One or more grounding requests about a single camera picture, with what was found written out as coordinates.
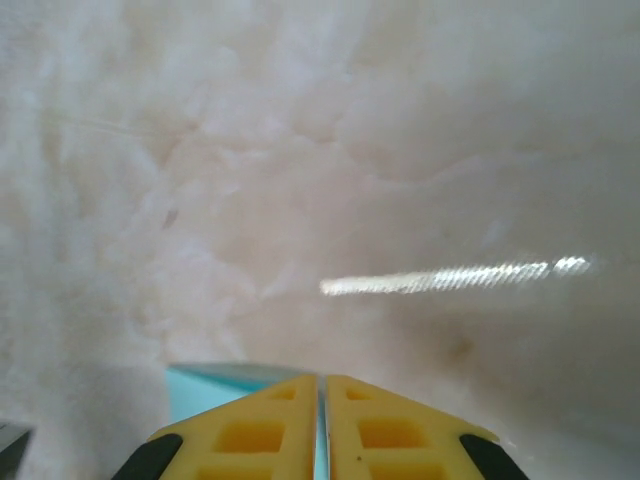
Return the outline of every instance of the black rubber tip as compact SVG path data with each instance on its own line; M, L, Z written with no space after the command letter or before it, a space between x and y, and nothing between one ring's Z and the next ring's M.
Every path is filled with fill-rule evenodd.
M485 480L529 480L500 445L471 434L460 443Z
M112 480L159 480L182 445L175 433L164 435L138 447Z

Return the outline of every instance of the teal object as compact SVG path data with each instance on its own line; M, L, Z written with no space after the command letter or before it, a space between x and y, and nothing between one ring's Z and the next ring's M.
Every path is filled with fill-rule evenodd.
M224 366L224 371L220 371L215 365L206 367L185 365L168 368L166 380L169 388L171 423L186 420L225 403L233 402L300 373L307 373L286 371L280 375L274 375L272 370L269 371L269 374L265 374L261 371L255 371L255 367L251 367L251 373L245 374L249 367L238 365L237 368L240 369L237 376L230 375L230 372L227 371L228 365ZM322 398L318 405L318 413L314 479L329 480L326 424Z

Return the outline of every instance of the white fluffy surface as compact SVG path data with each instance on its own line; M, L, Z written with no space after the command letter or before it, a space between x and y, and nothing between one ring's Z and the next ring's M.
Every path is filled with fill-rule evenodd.
M1 0L0 417L105 478L171 361L343 372L532 479L640 469L637 0ZM596 253L579 283L326 277Z

